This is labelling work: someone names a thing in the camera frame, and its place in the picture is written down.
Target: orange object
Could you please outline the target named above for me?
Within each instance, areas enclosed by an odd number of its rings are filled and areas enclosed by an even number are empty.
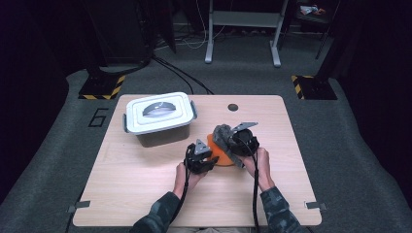
[[[219,160],[216,163],[218,166],[231,166],[234,165],[233,161],[227,156],[227,154],[215,143],[213,142],[213,135],[209,134],[207,136],[207,146],[209,146],[210,150],[212,151],[212,155],[208,157],[208,161],[213,159],[214,157],[218,157]]]

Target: wooden table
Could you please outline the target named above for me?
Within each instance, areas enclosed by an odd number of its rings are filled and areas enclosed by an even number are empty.
[[[283,99],[273,95],[190,95],[198,118],[190,124],[187,139],[154,148],[143,148],[137,137],[125,133],[122,115],[129,101],[147,95],[123,95],[114,111],[102,146],[90,173],[81,201],[87,208],[76,211],[77,226],[131,226],[145,216],[151,205],[174,186],[176,166],[183,161],[189,144],[220,124],[231,127],[255,121],[250,128],[260,146],[270,153],[271,175],[302,225],[318,225],[319,209],[310,184]],[[229,104],[238,105],[232,112]],[[254,179],[246,169],[215,167],[189,192],[174,227],[252,227]],[[257,200],[260,225],[267,225]]]

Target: white container lid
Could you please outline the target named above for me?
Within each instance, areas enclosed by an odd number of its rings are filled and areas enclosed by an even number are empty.
[[[126,106],[126,129],[135,135],[154,133],[190,124],[195,111],[189,97],[174,92],[140,98]]]

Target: black cord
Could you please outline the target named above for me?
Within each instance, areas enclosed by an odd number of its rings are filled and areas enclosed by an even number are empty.
[[[80,201],[80,199],[82,198],[82,195],[83,195],[83,192],[84,192],[84,191],[85,191],[85,188],[83,188],[83,190],[82,190],[82,192],[80,193],[79,197],[76,199],[76,203],[78,203],[78,202]],[[66,225],[66,231],[64,231],[65,233],[68,233],[68,232],[69,232],[70,224],[72,223],[73,217],[75,216],[75,212],[73,212],[73,213],[70,214],[69,221],[67,222],[67,225]]]
[[[210,89],[209,89],[205,84],[203,84],[201,81],[199,81],[198,79],[196,79],[196,78],[194,78],[193,76],[189,75],[189,74],[186,73],[185,71],[179,69],[178,67],[170,64],[170,63],[167,62],[166,60],[164,60],[164,59],[162,59],[162,58],[160,58],[160,57],[158,57],[158,56],[155,56],[155,55],[153,55],[153,59],[154,59],[156,62],[161,63],[163,66],[167,66],[169,70],[174,70],[173,72],[174,72],[175,74],[177,74],[176,71],[181,72],[182,74],[184,74],[185,76],[187,76],[188,78],[190,78],[191,80],[193,80],[194,82],[196,82],[197,84],[199,84],[200,86],[202,86],[202,87],[206,90],[206,93],[207,93],[207,94],[215,94],[215,93],[213,93],[212,90],[210,90]]]
[[[185,167],[186,167],[186,170],[185,170],[186,171],[186,180],[185,180],[185,187],[183,189],[182,198],[181,198],[181,200],[179,202],[179,205],[178,205],[178,208],[176,209],[175,214],[172,216],[172,219],[170,220],[169,224],[171,224],[175,220],[176,216],[179,214],[179,211],[182,209],[183,203],[185,202],[186,194],[188,192],[189,178],[190,178],[190,173],[191,172],[189,172],[188,162],[187,162],[186,159],[185,159]]]
[[[260,228],[258,226],[258,211],[257,211],[257,201],[258,201],[258,151],[257,151],[257,157],[254,157],[254,153],[252,152],[251,148],[240,138],[237,138],[240,142],[242,142],[246,148],[248,148],[249,153],[251,154],[251,157],[255,163],[255,175],[254,175],[254,200],[252,204],[252,210],[254,214],[254,222],[255,222],[255,229],[257,233],[260,233]]]
[[[181,41],[184,42],[185,40],[202,39],[202,38],[198,38],[194,34],[187,33],[186,35],[175,36],[174,39],[175,39],[175,43],[178,43]],[[167,46],[168,46],[167,43],[161,37],[158,37],[154,50],[163,49],[164,47],[167,47]]]
[[[191,94],[194,94],[193,92],[193,88],[191,87],[190,83],[185,80],[185,78],[183,78],[181,75],[179,75],[176,71],[174,71],[172,68],[168,67],[166,64],[164,64],[163,61],[159,60],[157,57],[154,57],[154,61],[156,61],[157,63],[159,63],[160,65],[164,66],[165,68],[167,68],[168,70],[170,70],[171,72],[175,73],[177,76],[179,76],[190,88]]]
[[[311,233],[315,233],[309,226],[306,227]]]

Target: hand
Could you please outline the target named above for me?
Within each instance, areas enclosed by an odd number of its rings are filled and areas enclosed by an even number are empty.
[[[202,174],[194,174],[191,173],[189,177],[189,186],[188,191],[193,190],[200,179],[206,176],[207,172]],[[175,187],[173,188],[173,193],[182,199],[183,190],[185,188],[185,181],[186,181],[186,167],[185,164],[182,162],[176,167],[176,180],[175,180]]]
[[[269,152],[264,148],[258,148],[254,157],[257,157],[258,186],[260,187],[260,190],[265,191],[275,186],[275,183],[270,177]],[[249,174],[254,177],[256,168],[253,158],[251,156],[238,156],[238,158],[245,164]]]

